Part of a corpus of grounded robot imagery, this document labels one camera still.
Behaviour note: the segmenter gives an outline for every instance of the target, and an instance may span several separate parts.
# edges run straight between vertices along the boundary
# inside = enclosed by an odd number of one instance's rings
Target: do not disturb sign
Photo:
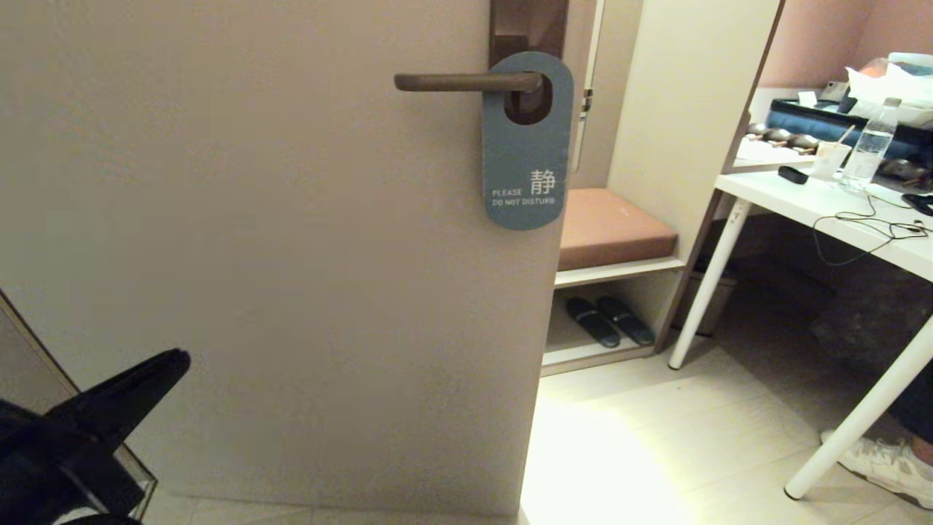
[[[482,176],[486,213],[510,230],[534,230],[564,208],[574,80],[560,59],[527,51],[511,55],[490,73],[536,71],[550,85],[550,111],[534,123],[518,123],[506,112],[510,92],[485,92],[482,99]]]

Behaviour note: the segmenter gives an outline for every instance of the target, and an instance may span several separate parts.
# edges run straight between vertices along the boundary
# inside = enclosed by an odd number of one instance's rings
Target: chinese character
[[[547,195],[554,189],[554,184],[556,182],[554,172],[549,169],[544,171],[537,169],[531,172],[531,194]]]

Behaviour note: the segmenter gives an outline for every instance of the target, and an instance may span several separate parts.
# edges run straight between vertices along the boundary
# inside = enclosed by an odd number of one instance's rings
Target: brown seat cushion
[[[676,240],[667,224],[609,190],[571,190],[558,270],[666,257]]]

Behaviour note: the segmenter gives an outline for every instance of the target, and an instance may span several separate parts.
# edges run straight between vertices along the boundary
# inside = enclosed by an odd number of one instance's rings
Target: cable
[[[835,215],[827,215],[825,217],[820,217],[819,219],[814,221],[814,224],[811,227],[811,233],[813,234],[814,243],[816,244],[816,253],[819,255],[820,260],[823,261],[823,263],[825,263],[826,265],[845,266],[849,263],[854,263],[855,261],[858,261],[862,257],[865,257],[866,255],[869,255],[871,253],[874,253],[875,251],[878,251],[881,248],[884,248],[885,246],[891,244],[894,241],[899,241],[902,239],[927,238],[929,237],[929,234],[933,232],[933,230],[927,228],[926,225],[923,224],[921,220],[915,220],[913,224],[908,224],[906,222],[890,222],[888,220],[876,218],[875,215],[878,214],[878,210],[875,208],[874,203],[871,201],[872,198],[878,199],[879,201],[882,201],[883,203],[890,204],[891,206],[904,208],[904,209],[912,209],[912,208],[910,206],[900,206],[900,205],[894,204],[877,195],[872,195],[871,193],[866,193],[866,197],[868,199],[869,206],[871,207],[870,214],[856,213],[855,211],[841,211]],[[852,259],[849,259],[848,261],[842,261],[842,262],[828,261],[826,257],[823,255],[823,249],[820,247],[820,244],[819,244],[819,236],[816,234],[817,233],[816,225],[819,224],[821,220],[826,220],[826,219],[835,219],[835,220],[842,220],[845,222],[854,222],[856,224],[861,224],[862,226],[871,228],[875,232],[878,232],[879,234],[884,235],[885,237],[887,237],[887,240],[884,241],[882,244],[876,246],[875,248],[859,253],[858,255],[856,255]],[[887,231],[879,228],[875,224],[872,224],[873,221],[880,222],[882,225],[887,226],[886,228]],[[903,230],[906,230],[910,234],[903,234],[903,235],[898,236],[898,233],[902,233]]]

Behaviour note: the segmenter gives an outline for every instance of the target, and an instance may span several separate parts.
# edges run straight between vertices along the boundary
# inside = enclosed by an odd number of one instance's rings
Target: white table leg
[[[703,276],[697,296],[693,300],[693,306],[690,307],[687,320],[684,321],[684,328],[677,338],[674,353],[671,354],[671,360],[668,362],[668,366],[675,370],[680,369],[684,358],[687,357],[690,342],[693,341],[693,336],[697,333],[697,327],[700,326],[709,301],[713,298],[713,292],[716,290],[719,278],[722,277],[722,270],[725,269],[726,262],[732,254],[732,248],[735,247],[735,241],[739,238],[742,226],[745,225],[745,218],[748,217],[750,208],[751,203],[745,199],[736,198],[735,204],[732,205],[726,227],[722,230],[722,236],[716,244],[716,251],[713,252],[713,259],[706,268],[706,274]]]
[[[836,432],[785,485],[784,492],[799,500],[829,470],[836,460],[898,398],[911,381],[933,360],[933,318],[926,321],[911,343],[887,372],[878,379],[856,409],[839,425]]]

